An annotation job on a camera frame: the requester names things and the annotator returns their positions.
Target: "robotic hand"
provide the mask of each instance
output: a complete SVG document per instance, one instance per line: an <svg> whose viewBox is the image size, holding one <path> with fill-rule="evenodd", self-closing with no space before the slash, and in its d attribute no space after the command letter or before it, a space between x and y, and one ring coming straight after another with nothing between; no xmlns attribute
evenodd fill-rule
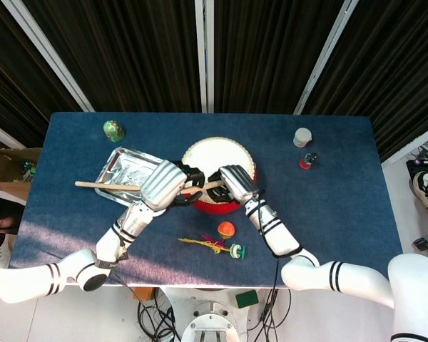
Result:
<svg viewBox="0 0 428 342"><path fill-rule="evenodd" d="M28 269L0 269L0 298L6 303L57 294L72 278L84 291L104 284L119 260L126 259L127 248L155 216L170 205L189 205L201 196L197 192L179 199L187 181L202 187L204 175L180 162L162 161L141 187L142 200L131 205L98 241L97 255L82 249L61 261Z"/></svg>
<svg viewBox="0 0 428 342"><path fill-rule="evenodd" d="M401 254L391 260L389 279L365 266L331 261L322 266L287 230L241 166L221 167L209 180L221 179L222 189L208 190L213 200L235 200L275 257L291 257L281 271L290 289L326 289L362 297L394 308L391 342L428 342L428 258Z"/></svg>

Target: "orange ball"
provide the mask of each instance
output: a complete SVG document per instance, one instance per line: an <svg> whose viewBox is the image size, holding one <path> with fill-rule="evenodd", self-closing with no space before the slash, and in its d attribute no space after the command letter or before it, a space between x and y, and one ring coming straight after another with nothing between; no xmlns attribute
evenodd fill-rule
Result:
<svg viewBox="0 0 428 342"><path fill-rule="evenodd" d="M229 221L224 221L218 225L217 231L223 239L229 239L235 235L235 226Z"/></svg>

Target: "black curtain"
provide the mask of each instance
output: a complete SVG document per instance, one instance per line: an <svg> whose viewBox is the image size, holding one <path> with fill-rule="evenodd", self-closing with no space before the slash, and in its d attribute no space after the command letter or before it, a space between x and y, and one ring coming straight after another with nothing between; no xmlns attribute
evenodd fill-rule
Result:
<svg viewBox="0 0 428 342"><path fill-rule="evenodd" d="M293 113L343 0L216 0L215 112Z"/></svg>
<svg viewBox="0 0 428 342"><path fill-rule="evenodd" d="M366 115L382 160L428 130L428 0L358 3L304 114Z"/></svg>
<svg viewBox="0 0 428 342"><path fill-rule="evenodd" d="M42 146L58 110L80 108L0 2L0 128L27 147Z"/></svg>
<svg viewBox="0 0 428 342"><path fill-rule="evenodd" d="M193 0L25 0L95 110L200 111Z"/></svg>

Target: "blue tablecloth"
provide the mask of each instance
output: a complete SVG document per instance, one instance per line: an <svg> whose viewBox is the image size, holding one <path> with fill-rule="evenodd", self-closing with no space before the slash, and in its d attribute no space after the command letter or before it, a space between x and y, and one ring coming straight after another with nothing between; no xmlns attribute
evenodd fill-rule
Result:
<svg viewBox="0 0 428 342"><path fill-rule="evenodd" d="M122 141L106 139L106 120L122 125ZM299 127L312 131L310 146L293 145ZM95 250L126 208L74 182L94 181L114 148L180 160L194 142L212 136L248 149L268 203L321 263L339 260L387 274L401 247L370 121L317 115L55 113L11 266L37 266L81 248ZM307 152L318 154L311 170L298 165ZM231 242L247 247L244 260L178 241L216 237L224 220L237 229ZM275 271L275 260L243 209L214 216L193 207L171 208L144 230L129 255L117 271L129 284L271 287Z"/></svg>

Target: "white cup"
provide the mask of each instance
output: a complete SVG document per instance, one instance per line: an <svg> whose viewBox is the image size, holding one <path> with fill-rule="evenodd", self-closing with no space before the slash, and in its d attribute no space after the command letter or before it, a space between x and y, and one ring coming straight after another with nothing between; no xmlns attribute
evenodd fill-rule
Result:
<svg viewBox="0 0 428 342"><path fill-rule="evenodd" d="M312 140L312 133L307 128L298 128L293 138L293 144L296 147L304 147Z"/></svg>

